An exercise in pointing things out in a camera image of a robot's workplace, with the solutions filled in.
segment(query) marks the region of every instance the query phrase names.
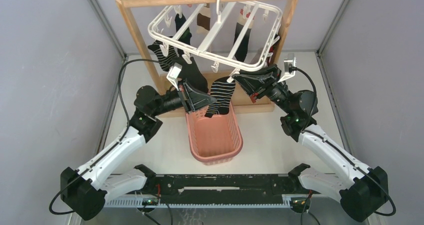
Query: laundry basket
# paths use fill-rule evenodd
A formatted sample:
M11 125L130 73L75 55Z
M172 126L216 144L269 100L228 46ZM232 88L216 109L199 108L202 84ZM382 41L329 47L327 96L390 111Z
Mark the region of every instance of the laundry basket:
M185 115L188 139L193 157L205 165L215 165L233 159L243 147L243 139L230 103L229 113L205 117L208 108Z

